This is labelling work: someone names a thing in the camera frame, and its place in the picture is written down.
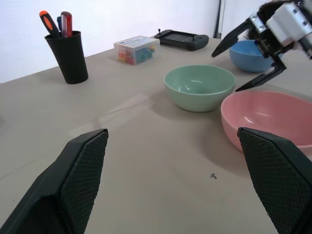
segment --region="green bowl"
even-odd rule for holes
[[[166,89],[176,105],[195,112],[218,107],[235,83],[231,72],[209,65],[179,67],[165,76]]]

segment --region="white robot part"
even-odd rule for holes
[[[305,7],[312,11],[312,0],[307,0]],[[297,42],[312,33],[311,24],[294,3],[285,3],[279,7],[267,21],[267,27],[283,46]]]

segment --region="table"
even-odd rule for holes
[[[244,156],[226,139],[220,111],[181,110],[164,89],[165,74],[183,65],[228,69],[236,87],[255,77],[235,68],[228,52],[211,58],[218,43],[195,52],[162,47],[138,66],[106,51],[86,58],[89,79],[76,85],[66,84],[58,67],[2,84],[0,225],[69,140],[108,128],[86,234],[277,233]],[[258,89],[312,100],[311,63],[301,52],[283,60],[288,69]]]

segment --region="plastic box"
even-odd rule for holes
[[[153,58],[159,52],[160,41],[138,36],[116,42],[114,48],[119,61],[137,65]]]

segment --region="black cup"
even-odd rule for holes
[[[78,84],[88,79],[88,71],[84,60],[81,32],[73,31],[70,38],[45,37],[58,65],[63,73],[65,81],[69,84]]]

